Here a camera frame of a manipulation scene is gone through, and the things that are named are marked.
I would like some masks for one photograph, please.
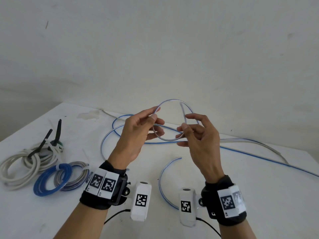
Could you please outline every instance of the fingernail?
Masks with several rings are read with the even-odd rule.
[[[157,115],[156,115],[156,114],[152,114],[152,115],[151,115],[151,118],[153,118],[154,120],[156,120],[156,119],[157,119]]]
[[[183,131],[187,128],[187,124],[185,123],[185,122],[183,122],[182,124],[181,124],[181,128],[183,129]]]

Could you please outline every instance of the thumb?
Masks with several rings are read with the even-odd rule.
[[[181,128],[183,129],[184,135],[187,138],[188,143],[193,143],[197,140],[194,135],[193,129],[189,125],[187,125],[186,123],[182,123]]]
[[[148,131],[152,126],[154,126],[154,123],[157,119],[157,115],[156,114],[152,114],[150,115],[147,119],[145,124],[142,125],[142,130],[143,131]]]

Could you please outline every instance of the hand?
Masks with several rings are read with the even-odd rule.
[[[177,142],[177,145],[189,147],[192,160],[206,181],[210,184],[217,183],[225,175],[220,162],[219,133],[205,115],[191,113],[185,117],[201,121],[203,126],[182,123],[177,130],[184,131],[187,141]]]
[[[155,133],[148,133],[153,131],[154,123],[160,125],[165,123],[153,114],[156,108],[157,106],[143,110],[126,119],[122,135],[108,158],[115,169],[126,169],[130,162],[137,158],[145,141],[157,137]],[[154,126],[154,129],[158,136],[164,135],[161,127]]]

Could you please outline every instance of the table surface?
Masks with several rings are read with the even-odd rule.
[[[102,162],[100,143],[111,130],[112,117],[98,110],[62,103],[37,120],[0,142],[1,158],[14,154],[23,148],[42,141],[52,125],[62,119],[61,141],[64,144],[65,162],[81,160],[91,168]],[[103,147],[107,157],[113,150],[118,137],[111,134]],[[227,147],[237,148],[281,161],[268,149],[256,144],[229,143]],[[295,166],[319,173],[319,164],[305,151],[271,145]],[[176,144],[144,145],[138,158],[129,165],[129,180],[149,181],[152,194],[145,222],[135,222],[129,213],[121,213],[103,228],[101,238],[218,238],[218,235],[204,223],[198,221],[193,228],[179,222],[178,211],[170,207],[161,197],[158,178],[162,168],[172,159],[183,157],[173,163],[164,173],[162,188],[165,195],[175,204],[178,190],[192,187],[200,193],[204,179],[192,163],[188,148]],[[239,185],[245,198],[248,221],[258,238],[319,238],[318,214],[319,178],[304,172],[221,149],[224,172]],[[7,191],[0,186],[0,231],[1,238],[53,238],[72,210],[78,204],[84,187],[71,192],[57,192],[47,197],[33,194],[34,180],[17,191]],[[130,208],[128,199],[121,206],[113,206],[108,216],[119,210]],[[210,220],[206,209],[199,209],[203,218],[219,230],[216,221]]]

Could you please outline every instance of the white wall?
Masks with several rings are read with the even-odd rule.
[[[221,133],[312,151],[318,47],[319,0],[0,0],[1,93],[122,113],[179,98]]]

